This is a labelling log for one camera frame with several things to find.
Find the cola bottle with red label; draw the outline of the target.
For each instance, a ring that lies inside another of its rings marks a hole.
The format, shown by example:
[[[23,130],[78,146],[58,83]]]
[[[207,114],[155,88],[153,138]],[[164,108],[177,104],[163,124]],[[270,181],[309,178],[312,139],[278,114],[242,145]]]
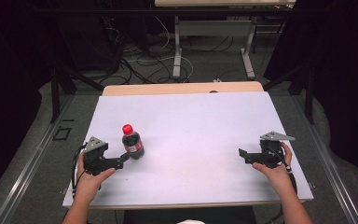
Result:
[[[140,159],[145,153],[141,136],[137,132],[124,133],[122,143],[130,157],[135,160]]]

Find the black metal stand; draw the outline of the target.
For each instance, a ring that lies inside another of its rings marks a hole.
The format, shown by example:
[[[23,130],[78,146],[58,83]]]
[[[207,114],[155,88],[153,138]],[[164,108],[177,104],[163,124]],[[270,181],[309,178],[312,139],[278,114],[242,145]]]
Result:
[[[299,95],[302,90],[306,91],[304,114],[311,125],[314,124],[313,119],[313,94],[315,80],[315,66],[309,63],[301,63],[289,72],[278,76],[263,86],[265,91],[270,90],[274,86],[293,78],[294,81],[289,87],[290,95]]]
[[[52,117],[51,123],[54,123],[61,114],[60,89],[66,94],[74,95],[77,91],[73,79],[78,79],[83,83],[91,86],[96,91],[102,91],[104,86],[98,84],[92,79],[85,77],[80,72],[65,64],[55,64],[50,68],[50,87],[52,100]]]

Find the person's dark clothing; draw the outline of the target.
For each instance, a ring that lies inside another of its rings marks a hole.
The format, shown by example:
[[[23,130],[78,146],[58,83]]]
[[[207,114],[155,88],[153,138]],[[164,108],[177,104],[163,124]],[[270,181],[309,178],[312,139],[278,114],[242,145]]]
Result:
[[[123,224],[256,224],[252,206],[127,210]]]

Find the person's right hand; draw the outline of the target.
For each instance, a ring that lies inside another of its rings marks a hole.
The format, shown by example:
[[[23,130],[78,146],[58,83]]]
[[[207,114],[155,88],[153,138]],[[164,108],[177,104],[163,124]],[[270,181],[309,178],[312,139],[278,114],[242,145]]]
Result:
[[[290,166],[291,159],[292,159],[291,149],[284,142],[282,142],[282,147],[284,149],[284,159],[287,162],[287,164]],[[263,175],[265,175],[272,187],[287,186],[288,184],[292,185],[292,181],[283,163],[280,166],[277,166],[273,169],[270,169],[267,166],[257,162],[253,163],[252,167],[257,171],[259,171],[260,173],[262,173]]]

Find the person's left hand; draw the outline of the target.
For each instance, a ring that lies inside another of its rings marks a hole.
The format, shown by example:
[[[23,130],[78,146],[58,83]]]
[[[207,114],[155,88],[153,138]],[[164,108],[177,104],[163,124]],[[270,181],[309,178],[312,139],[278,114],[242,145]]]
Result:
[[[93,201],[101,184],[115,172],[115,168],[109,168],[99,175],[88,174],[84,168],[84,153],[81,153],[77,163],[77,182],[74,203],[89,205]]]

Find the dark curtain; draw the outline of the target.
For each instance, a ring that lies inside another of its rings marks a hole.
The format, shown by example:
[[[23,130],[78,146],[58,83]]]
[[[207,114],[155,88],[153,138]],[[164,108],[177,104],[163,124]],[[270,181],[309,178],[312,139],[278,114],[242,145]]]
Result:
[[[0,0],[0,178],[34,122],[38,89],[48,82],[33,23],[19,0]]]
[[[296,0],[264,77],[272,81],[310,55],[314,97],[330,124],[330,148],[358,167],[358,0]]]

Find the aluminium floor rail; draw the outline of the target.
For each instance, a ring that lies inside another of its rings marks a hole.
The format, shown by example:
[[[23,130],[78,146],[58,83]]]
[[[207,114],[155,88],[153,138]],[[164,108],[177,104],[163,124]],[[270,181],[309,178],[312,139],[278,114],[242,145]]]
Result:
[[[296,106],[296,111],[301,117],[305,124],[310,138],[316,145],[316,154],[318,155],[319,161],[324,168],[324,172],[330,182],[330,185],[335,192],[337,200],[341,206],[343,213],[349,224],[358,224],[358,210],[346,188],[340,174],[338,173],[337,166],[331,157],[330,152],[326,148],[321,136],[317,132],[314,124],[310,124],[309,119],[305,115],[305,108],[299,96],[293,96],[292,101]]]
[[[61,114],[50,122],[47,105],[27,133],[0,180],[0,224],[61,224],[76,128],[69,114],[75,98],[62,100]]]

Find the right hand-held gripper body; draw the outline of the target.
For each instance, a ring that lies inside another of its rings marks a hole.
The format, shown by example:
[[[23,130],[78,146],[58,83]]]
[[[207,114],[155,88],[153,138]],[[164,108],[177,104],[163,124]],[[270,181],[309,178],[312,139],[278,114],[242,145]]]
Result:
[[[262,155],[265,157],[263,164],[268,168],[275,168],[280,163],[283,163],[286,169],[290,166],[284,159],[284,149],[282,141],[295,141],[293,136],[285,135],[282,133],[269,132],[260,136],[260,146]]]

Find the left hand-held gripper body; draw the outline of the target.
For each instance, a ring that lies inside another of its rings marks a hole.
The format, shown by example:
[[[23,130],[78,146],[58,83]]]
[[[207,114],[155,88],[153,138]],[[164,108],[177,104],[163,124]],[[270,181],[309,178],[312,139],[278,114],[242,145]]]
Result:
[[[104,152],[108,144],[103,140],[92,136],[87,142],[84,150],[84,168],[91,175],[99,175],[101,172],[114,168],[116,161],[120,158],[107,159]]]

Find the grey metal-legged desk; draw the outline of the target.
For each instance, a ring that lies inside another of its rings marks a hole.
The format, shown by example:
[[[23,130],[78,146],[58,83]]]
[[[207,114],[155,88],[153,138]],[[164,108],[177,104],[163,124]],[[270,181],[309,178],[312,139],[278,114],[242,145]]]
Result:
[[[275,12],[279,7],[291,8],[296,0],[155,0],[155,6],[162,9],[271,9]],[[214,15],[213,19],[202,19],[200,14],[196,19],[187,20],[183,16],[174,17],[175,55],[172,76],[181,75],[182,36],[244,36],[246,45],[241,49],[241,57],[245,68],[245,75],[255,79],[255,70],[249,54],[255,37],[257,16],[247,16],[245,19],[235,20],[233,16]]]

